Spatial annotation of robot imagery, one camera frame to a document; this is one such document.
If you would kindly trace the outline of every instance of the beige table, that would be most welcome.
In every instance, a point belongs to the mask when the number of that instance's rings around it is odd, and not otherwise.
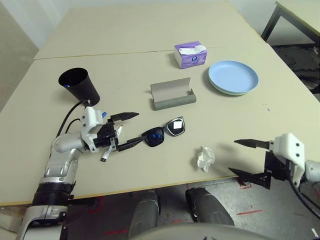
[[[276,8],[261,37],[267,41],[280,17],[285,18],[297,29],[320,45],[320,1],[278,0]]]
[[[208,68],[221,60],[241,61],[259,76],[259,85],[243,96],[228,96],[208,82]],[[79,160],[77,198],[199,182],[233,176],[228,167],[258,173],[264,169],[263,149],[233,143],[237,139],[272,140],[292,132],[305,143],[306,158],[320,161],[320,105],[309,90],[264,43],[208,50],[206,64],[178,69],[172,51],[96,55],[36,60],[0,113],[0,205],[27,203],[43,174],[50,144],[74,97],[58,84],[59,75],[86,68],[101,100],[97,109],[109,115],[134,111],[123,122],[120,140],[139,136],[183,116],[184,134],[165,135],[149,147],[144,142],[115,152],[106,163],[102,151]],[[154,111],[150,84],[191,77],[197,101]],[[70,120],[81,116],[79,108]],[[71,131],[79,129],[78,124]],[[213,149],[216,163],[204,173],[197,168],[201,146]]]
[[[71,9],[35,59],[172,51],[264,41],[229,2],[157,3]]]

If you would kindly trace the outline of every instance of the black cable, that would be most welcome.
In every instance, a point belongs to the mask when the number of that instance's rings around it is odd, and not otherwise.
[[[80,122],[80,118],[73,119],[73,120],[69,123],[69,125],[66,127],[66,130],[65,130],[65,132],[64,132],[65,134],[68,133],[69,128],[71,127],[71,125],[72,125],[75,121],[79,121],[79,122]]]
[[[298,189],[297,189],[297,187],[294,185],[294,182],[292,181],[292,178],[291,178],[290,174],[289,174],[289,176],[288,176],[288,181],[289,181],[289,183],[290,183],[290,186],[291,186],[293,192],[294,192],[295,195],[298,197],[298,199],[303,203],[303,205],[304,205],[313,215],[315,215],[315,216],[320,220],[320,215],[319,215],[317,212],[315,212],[315,211],[307,204],[307,202],[303,199],[303,197],[302,197],[302,195],[300,194],[300,192],[298,192]]]
[[[61,134],[61,132],[62,132],[62,129],[64,128],[64,126],[65,126],[65,124],[66,124],[66,121],[68,120],[68,117],[69,117],[70,114],[73,112],[73,110],[75,110],[75,108],[78,107],[80,104],[85,104],[85,103],[88,103],[88,101],[87,101],[87,100],[86,100],[86,101],[80,101],[80,102],[78,102],[76,105],[74,105],[74,106],[70,109],[70,111],[66,114],[66,116],[65,116],[65,118],[64,118],[64,120],[63,120],[63,122],[62,122],[62,124],[61,124],[61,126],[60,126],[60,128],[59,128],[59,131],[58,131],[58,133],[57,133],[57,135],[56,135],[56,138],[57,138],[58,136],[60,136],[60,134]]]
[[[308,195],[304,194],[303,192],[300,192],[302,196],[304,196],[305,199],[307,199],[312,205],[314,205],[317,209],[320,210],[320,206],[316,204]]]

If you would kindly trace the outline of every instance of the plate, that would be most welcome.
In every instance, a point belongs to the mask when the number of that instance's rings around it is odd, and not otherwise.
[[[220,61],[209,68],[209,81],[219,91],[243,95],[254,90],[259,78],[248,65],[238,61]]]

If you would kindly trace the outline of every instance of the sunglasses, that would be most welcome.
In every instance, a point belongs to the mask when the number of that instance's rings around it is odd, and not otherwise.
[[[164,142],[165,131],[172,136],[179,136],[183,134],[185,130],[185,120],[180,116],[169,121],[164,127],[158,126],[142,133],[142,136],[144,137],[146,144],[150,147],[155,147]]]

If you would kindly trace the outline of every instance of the black cup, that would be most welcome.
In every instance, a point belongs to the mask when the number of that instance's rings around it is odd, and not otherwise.
[[[90,100],[90,105],[94,106],[100,101],[100,96],[84,68],[76,67],[65,71],[59,77],[59,84],[80,102]]]

